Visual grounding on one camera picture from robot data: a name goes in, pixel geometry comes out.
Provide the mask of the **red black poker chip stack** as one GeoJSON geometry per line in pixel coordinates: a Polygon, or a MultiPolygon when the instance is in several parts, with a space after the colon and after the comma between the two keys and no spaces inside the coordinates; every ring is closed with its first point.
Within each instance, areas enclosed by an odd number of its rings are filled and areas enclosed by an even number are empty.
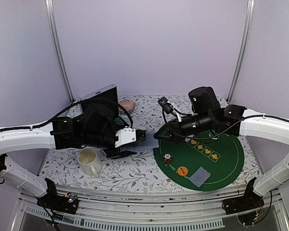
{"type": "Polygon", "coordinates": [[[170,153],[165,153],[163,155],[163,164],[168,166],[172,163],[172,155],[170,153]]]}

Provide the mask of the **orange big blind button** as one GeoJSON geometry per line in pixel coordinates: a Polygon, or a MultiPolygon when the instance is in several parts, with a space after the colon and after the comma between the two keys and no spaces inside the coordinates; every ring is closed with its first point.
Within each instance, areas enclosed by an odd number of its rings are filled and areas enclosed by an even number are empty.
{"type": "Polygon", "coordinates": [[[188,175],[188,168],[184,167],[184,166],[180,166],[177,169],[177,173],[178,173],[179,176],[185,177],[185,176],[188,175]]]}

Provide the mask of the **blue playing card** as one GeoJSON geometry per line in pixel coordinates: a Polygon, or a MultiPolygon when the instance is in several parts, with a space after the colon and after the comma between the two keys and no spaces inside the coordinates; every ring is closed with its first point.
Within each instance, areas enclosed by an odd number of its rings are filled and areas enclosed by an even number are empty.
{"type": "Polygon", "coordinates": [[[197,180],[196,174],[191,175],[191,176],[189,177],[189,180],[190,180],[190,182],[191,182],[192,184],[194,184],[195,186],[198,185],[198,180],[197,180]]]}
{"type": "Polygon", "coordinates": [[[203,167],[200,167],[193,174],[196,174],[197,176],[197,180],[198,180],[197,187],[201,187],[205,183],[205,181],[211,176],[211,174],[203,167]]]}

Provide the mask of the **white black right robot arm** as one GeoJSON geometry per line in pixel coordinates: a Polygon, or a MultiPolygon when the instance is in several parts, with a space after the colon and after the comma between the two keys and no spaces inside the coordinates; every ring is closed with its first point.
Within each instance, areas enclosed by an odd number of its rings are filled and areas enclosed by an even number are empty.
{"type": "MultiPolygon", "coordinates": [[[[193,114],[179,113],[154,134],[158,140],[180,143],[201,132],[251,136],[289,145],[289,119],[256,112],[239,105],[220,106],[212,87],[189,92],[193,114]]],[[[266,173],[249,181],[239,205],[251,209],[269,191],[289,180],[289,153],[266,173]]]]}

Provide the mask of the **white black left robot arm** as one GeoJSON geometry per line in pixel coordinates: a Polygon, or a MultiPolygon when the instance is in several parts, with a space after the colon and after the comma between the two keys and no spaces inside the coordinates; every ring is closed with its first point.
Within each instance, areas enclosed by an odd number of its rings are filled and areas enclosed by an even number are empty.
{"type": "Polygon", "coordinates": [[[55,183],[27,171],[14,162],[8,153],[32,149],[100,148],[108,158],[119,157],[120,148],[144,141],[146,131],[133,128],[133,124],[118,125],[114,111],[121,106],[108,99],[92,99],[82,114],[70,118],[56,114],[40,124],[19,127],[0,127],[0,178],[42,198],[52,209],[62,205],[55,183]]]}

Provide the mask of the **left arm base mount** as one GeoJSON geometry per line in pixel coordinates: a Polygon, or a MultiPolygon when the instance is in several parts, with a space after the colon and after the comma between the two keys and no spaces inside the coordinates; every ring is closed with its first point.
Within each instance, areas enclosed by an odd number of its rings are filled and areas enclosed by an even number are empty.
{"type": "Polygon", "coordinates": [[[55,183],[48,178],[45,178],[45,181],[47,184],[46,194],[37,198],[37,205],[52,211],[75,215],[79,205],[78,196],[70,192],[59,195],[55,183]]]}

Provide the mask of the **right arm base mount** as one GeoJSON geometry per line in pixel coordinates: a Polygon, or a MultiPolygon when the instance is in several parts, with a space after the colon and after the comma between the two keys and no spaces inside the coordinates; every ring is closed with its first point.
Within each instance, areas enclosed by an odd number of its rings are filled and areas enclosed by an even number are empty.
{"type": "Polygon", "coordinates": [[[262,206],[264,206],[263,197],[253,192],[222,201],[222,208],[227,215],[260,208],[262,206]]]}

